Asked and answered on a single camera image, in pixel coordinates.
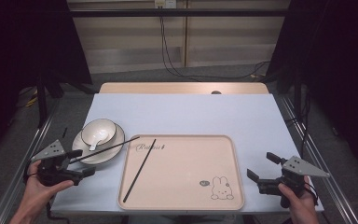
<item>white plate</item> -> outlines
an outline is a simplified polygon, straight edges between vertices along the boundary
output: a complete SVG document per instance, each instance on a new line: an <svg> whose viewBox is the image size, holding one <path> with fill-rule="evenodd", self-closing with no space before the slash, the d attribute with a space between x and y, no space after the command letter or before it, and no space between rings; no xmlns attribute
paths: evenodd
<svg viewBox="0 0 358 224"><path fill-rule="evenodd" d="M104 144L103 145L104 148L112 147L114 145L124 142L124 140L125 140L124 131L120 127L120 125L116 124L116 126L117 126L117 131L116 131L115 141L113 141L112 144L108 144L108 143ZM86 163L86 164L98 164L98 163L102 163L105 161L109 161L110 159L114 158L122 148L123 148L123 146L111 148L109 150L106 150L103 153L86 158L86 159L82 160L81 162ZM90 146L85 144L81 138L81 132L77 134L77 136L74 140L74 143L72 144L72 150L77 150L77 149L83 150L83 155L81 157L88 156L89 154L95 153L98 151L98 150L90 151Z"/></svg>

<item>human hand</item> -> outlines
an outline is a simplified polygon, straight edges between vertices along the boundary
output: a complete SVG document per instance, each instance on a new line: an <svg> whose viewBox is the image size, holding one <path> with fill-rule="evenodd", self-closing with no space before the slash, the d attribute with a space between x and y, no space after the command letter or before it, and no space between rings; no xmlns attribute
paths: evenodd
<svg viewBox="0 0 358 224"><path fill-rule="evenodd" d="M33 223L54 194L74 185L72 180L65 180L51 187L42 185L36 175L40 162L36 161L29 167L28 174L31 175L28 177L20 206L10 224Z"/></svg>
<svg viewBox="0 0 358 224"><path fill-rule="evenodd" d="M305 188L310 189L308 185L310 181L307 176L304 176L304 181L307 183L305 184ZM294 224L319 223L316 216L313 196L310 193L304 191L303 195L298 198L291 189L282 183L278 185L278 189L290 201L290 214Z"/></svg>

